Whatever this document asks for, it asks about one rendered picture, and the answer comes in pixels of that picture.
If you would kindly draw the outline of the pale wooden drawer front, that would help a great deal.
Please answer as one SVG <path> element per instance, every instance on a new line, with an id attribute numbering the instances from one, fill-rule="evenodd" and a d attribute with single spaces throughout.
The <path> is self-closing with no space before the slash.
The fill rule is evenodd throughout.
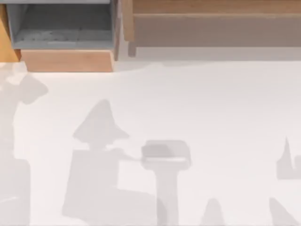
<path id="1" fill-rule="evenodd" d="M 93 49 L 22 49 L 22 60 L 29 72 L 113 72 L 111 50 Z"/>

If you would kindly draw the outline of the wooden open shelf unit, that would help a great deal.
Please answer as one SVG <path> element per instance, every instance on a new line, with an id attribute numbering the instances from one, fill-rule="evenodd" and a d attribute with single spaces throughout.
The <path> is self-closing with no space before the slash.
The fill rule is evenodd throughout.
<path id="1" fill-rule="evenodd" d="M 141 48 L 301 47 L 301 0 L 120 0 L 128 53 Z"/>

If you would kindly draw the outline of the pulled-out grey pierced drawer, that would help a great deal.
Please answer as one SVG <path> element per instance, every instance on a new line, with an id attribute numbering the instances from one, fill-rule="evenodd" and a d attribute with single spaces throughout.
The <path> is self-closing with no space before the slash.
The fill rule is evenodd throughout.
<path id="1" fill-rule="evenodd" d="M 15 49 L 114 48 L 118 0 L 0 0 Z"/>

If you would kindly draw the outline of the wooden cupboard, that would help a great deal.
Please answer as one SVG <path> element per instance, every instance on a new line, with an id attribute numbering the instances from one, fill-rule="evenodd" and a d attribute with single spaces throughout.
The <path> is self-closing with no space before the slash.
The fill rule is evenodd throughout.
<path id="1" fill-rule="evenodd" d="M 20 59 L 21 51 L 11 45 L 6 5 L 0 4 L 0 63 L 16 63 Z"/>

